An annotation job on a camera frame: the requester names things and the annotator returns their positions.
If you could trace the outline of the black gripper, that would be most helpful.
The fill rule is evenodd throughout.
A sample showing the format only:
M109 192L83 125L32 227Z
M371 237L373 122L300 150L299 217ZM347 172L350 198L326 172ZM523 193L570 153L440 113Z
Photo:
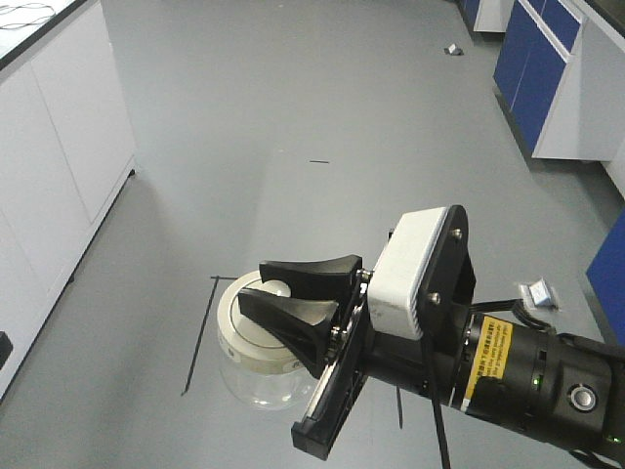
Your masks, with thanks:
M430 400L438 449L446 459L441 409L452 405L466 387L461 360L471 302L454 302L441 330L426 332L418 341L378 333L367 304L373 272L361 273L355 289L361 268L362 258L353 254L314 262L264 261L259 264L261 280L282 281L292 298L251 288L237 294L242 315L281 342L313 378L323 373L305 416L292 427L293 444L327 458L362 387L375 378ZM346 339L326 366L330 331L340 307L349 312L341 328Z

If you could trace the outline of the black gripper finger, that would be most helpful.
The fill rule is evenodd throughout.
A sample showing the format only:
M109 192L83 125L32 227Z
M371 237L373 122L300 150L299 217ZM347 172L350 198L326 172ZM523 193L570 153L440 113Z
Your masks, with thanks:
M3 368L14 350L13 343L6 331L0 332L0 369Z

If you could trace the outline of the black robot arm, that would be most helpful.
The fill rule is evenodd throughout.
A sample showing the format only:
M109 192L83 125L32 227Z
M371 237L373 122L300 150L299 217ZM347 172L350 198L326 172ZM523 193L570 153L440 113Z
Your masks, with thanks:
M326 459L365 381L421 396L561 448L590 468L624 464L624 352L525 319L510 301L475 303L461 208L429 231L395 230L372 272L360 258L265 262L280 297L239 292L241 313L300 360L318 385L291 429Z

